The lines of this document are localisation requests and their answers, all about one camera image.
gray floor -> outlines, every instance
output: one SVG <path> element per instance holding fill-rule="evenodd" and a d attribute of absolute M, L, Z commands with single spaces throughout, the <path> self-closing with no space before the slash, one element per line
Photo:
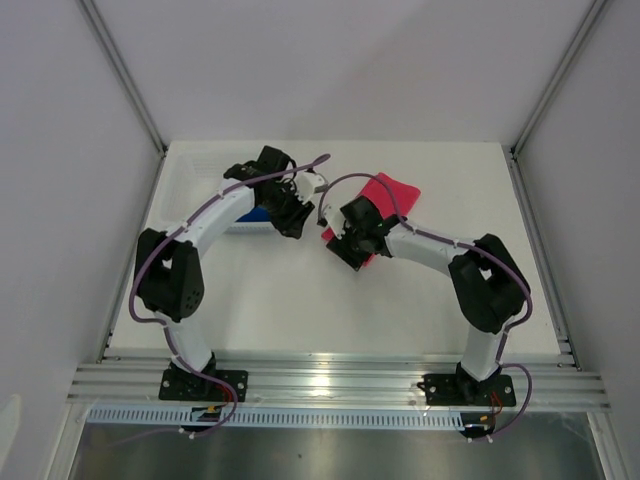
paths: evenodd
<path fill-rule="evenodd" d="M 224 428 L 189 441 L 90 425 L 74 480 L 101 479 L 603 479 L 586 417 L 532 414 L 495 443 L 455 432 Z"/>

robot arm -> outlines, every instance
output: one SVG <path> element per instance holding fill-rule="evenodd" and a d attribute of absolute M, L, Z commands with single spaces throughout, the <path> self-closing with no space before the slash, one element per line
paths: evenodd
<path fill-rule="evenodd" d="M 377 254 L 411 260 L 451 278 L 470 328 L 465 353 L 458 364 L 455 381 L 451 382 L 455 384 L 456 391 L 450 391 L 441 404 L 451 405 L 458 401 L 471 405 L 484 403 L 486 392 L 500 377 L 498 357 L 504 330 L 522 309 L 525 296 L 502 268 L 458 243 L 475 245 L 492 254 L 529 288 L 502 241 L 487 234 L 480 240 L 460 239 L 449 245 L 417 235 L 415 230 L 401 225 L 395 215 L 383 219 L 375 205 L 363 196 L 339 210 L 328 206 L 323 210 L 323 216 L 335 234 L 327 248 L 355 270 L 371 254 Z"/>
<path fill-rule="evenodd" d="M 227 170 L 220 192 L 238 182 L 284 171 L 290 163 L 295 165 L 280 150 L 264 147 L 258 160 Z M 293 179 L 280 176 L 242 185 L 194 214 L 188 226 L 185 223 L 169 229 L 176 232 L 184 228 L 153 260 L 136 294 L 156 318 L 166 323 L 176 351 L 193 369 L 202 371 L 212 360 L 197 318 L 192 317 L 205 292 L 200 268 L 202 257 L 219 235 L 254 207 L 266 209 L 272 224 L 283 236 L 300 238 L 304 222 L 314 209 L 310 200 L 325 186 L 324 177 L 309 170 L 298 172 Z M 136 275 L 167 236 L 167 232 L 153 229 L 142 232 L 136 251 Z M 184 368 L 179 362 L 176 365 Z"/>

blue object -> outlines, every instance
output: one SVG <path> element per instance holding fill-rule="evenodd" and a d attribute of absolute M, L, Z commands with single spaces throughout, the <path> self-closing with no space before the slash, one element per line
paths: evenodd
<path fill-rule="evenodd" d="M 237 222 L 268 222 L 269 221 L 269 212 L 267 212 L 264 208 L 256 207 L 251 210 L 246 215 L 240 217 Z"/>

white table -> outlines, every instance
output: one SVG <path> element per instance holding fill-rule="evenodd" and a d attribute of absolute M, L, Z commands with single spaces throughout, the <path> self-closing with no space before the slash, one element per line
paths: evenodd
<path fill-rule="evenodd" d="M 409 218 L 425 227 L 460 237 L 498 235 L 529 281 L 535 305 L 531 320 L 512 332 L 507 352 L 559 353 L 507 166 L 496 143 L 174 142 L 147 226 L 166 226 L 159 220 L 168 201 L 163 190 L 176 180 L 172 175 L 179 171 L 178 162 L 198 158 L 202 163 L 222 154 L 231 165 L 256 158 L 265 144 L 281 148 L 298 164 L 331 153 L 332 159 L 318 168 L 330 180 L 350 172 L 385 172 L 419 187 L 422 195 Z M 331 191 L 328 202 L 342 205 L 365 182 L 344 182 Z M 198 196 L 213 193 L 212 185 Z M 183 207 L 185 211 L 173 214 L 186 217 L 189 207 Z M 214 244 L 202 262 L 206 293 L 196 314 L 212 349 L 463 352 L 468 324 L 450 279 L 423 266 L 387 258 L 376 258 L 354 272 L 325 248 L 321 232 L 312 214 L 299 241 L 273 233 L 223 235 Z M 147 313 L 142 302 L 137 308 Z M 159 327 L 134 323 L 126 298 L 110 346 L 166 347 Z"/>

white wall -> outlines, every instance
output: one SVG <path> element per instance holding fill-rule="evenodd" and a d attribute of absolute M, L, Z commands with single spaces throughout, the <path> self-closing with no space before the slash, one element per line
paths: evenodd
<path fill-rule="evenodd" d="M 156 159 L 78 8 L 0 5 L 0 403 L 23 396 L 0 475 L 38 478 L 95 349 Z"/>
<path fill-rule="evenodd" d="M 640 475 L 640 3 L 612 4 L 522 166 L 579 358 Z"/>
<path fill-rule="evenodd" d="M 590 0 L 97 3 L 167 139 L 512 144 Z"/>

